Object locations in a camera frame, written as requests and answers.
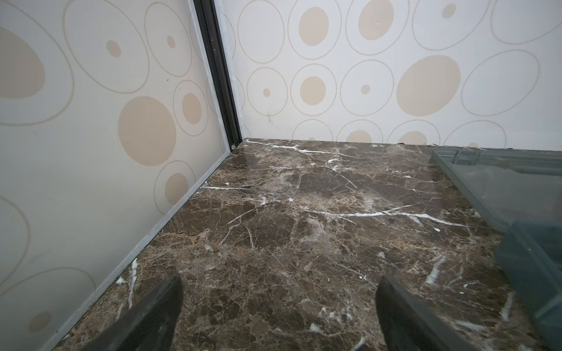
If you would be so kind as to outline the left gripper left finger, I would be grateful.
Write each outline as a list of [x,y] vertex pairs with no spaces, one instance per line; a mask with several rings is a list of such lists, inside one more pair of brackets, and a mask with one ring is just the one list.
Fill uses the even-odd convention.
[[169,350],[183,302],[178,275],[156,285],[84,350]]

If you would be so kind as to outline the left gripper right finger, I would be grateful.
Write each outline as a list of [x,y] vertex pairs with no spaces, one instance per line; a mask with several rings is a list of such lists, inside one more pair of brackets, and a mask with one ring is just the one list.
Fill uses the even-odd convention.
[[389,350],[475,350],[392,276],[376,291],[376,311]]

